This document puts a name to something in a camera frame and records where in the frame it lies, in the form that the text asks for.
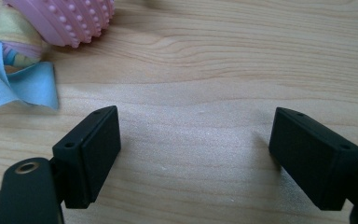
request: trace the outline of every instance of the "wood grain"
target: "wood grain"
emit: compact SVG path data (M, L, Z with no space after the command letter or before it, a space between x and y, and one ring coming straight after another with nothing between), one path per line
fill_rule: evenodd
M268 153L277 106L358 145L358 0L122 0L79 49L50 48L60 110L0 108L0 182L91 111L117 105L123 148L66 223L349 223Z

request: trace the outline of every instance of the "dog toy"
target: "dog toy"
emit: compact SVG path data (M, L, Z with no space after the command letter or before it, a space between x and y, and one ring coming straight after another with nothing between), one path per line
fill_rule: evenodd
M53 65L41 62L44 42L77 48L100 36L113 14L113 0L4 0L0 105L20 101L58 109ZM20 70L8 74L6 65Z

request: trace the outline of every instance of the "pink spiky toy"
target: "pink spiky toy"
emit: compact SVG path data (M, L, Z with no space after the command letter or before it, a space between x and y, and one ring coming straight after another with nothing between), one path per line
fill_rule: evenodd
M51 63L39 62L43 41L89 43L108 27L113 0L3 0L0 12L0 105L20 101L58 108ZM4 65L22 70L7 74Z

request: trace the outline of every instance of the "light blue ribbon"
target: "light blue ribbon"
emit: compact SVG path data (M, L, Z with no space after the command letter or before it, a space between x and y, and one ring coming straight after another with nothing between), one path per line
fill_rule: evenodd
M16 52L12 50L4 59L0 42L0 105L21 101L58 109L52 63L36 63L18 72L7 74L4 64L11 65L15 55Z

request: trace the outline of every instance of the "textured toy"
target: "textured toy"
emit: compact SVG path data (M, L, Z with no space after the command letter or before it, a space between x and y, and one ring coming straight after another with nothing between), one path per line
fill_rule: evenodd
M58 108L52 63L42 45L77 48L101 35L113 0L4 0L0 10L0 105L23 101ZM8 74L5 65L21 68Z

